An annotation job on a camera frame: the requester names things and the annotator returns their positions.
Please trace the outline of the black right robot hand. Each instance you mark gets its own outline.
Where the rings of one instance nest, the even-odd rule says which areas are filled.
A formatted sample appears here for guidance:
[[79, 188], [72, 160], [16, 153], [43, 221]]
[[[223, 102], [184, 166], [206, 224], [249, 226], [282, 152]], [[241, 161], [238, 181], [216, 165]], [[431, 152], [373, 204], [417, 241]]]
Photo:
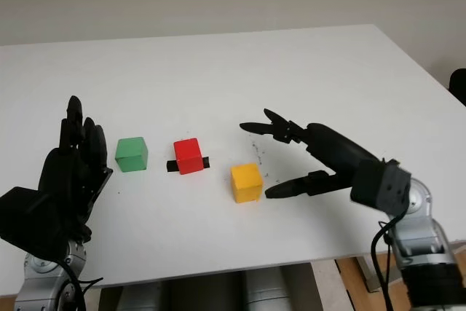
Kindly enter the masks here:
[[363, 160], [376, 159], [372, 153], [325, 125], [310, 123], [302, 128], [269, 109], [264, 109], [264, 113], [270, 120], [269, 124], [243, 122], [240, 128], [249, 133], [271, 135], [283, 143], [305, 143], [306, 151], [334, 172], [330, 175], [324, 170], [313, 171], [307, 176], [270, 187], [265, 191], [268, 199], [300, 194], [315, 196], [350, 188], [359, 164]]

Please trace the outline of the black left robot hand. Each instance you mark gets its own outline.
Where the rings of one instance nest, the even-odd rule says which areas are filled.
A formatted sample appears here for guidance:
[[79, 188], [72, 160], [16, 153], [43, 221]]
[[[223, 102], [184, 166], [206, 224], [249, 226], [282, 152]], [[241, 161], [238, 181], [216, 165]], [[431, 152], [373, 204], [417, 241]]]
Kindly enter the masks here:
[[113, 173], [107, 158], [103, 128], [90, 117], [84, 118], [81, 101], [71, 96], [60, 125], [59, 145], [44, 162], [39, 191], [55, 200], [66, 235], [72, 240], [90, 241], [87, 221]]

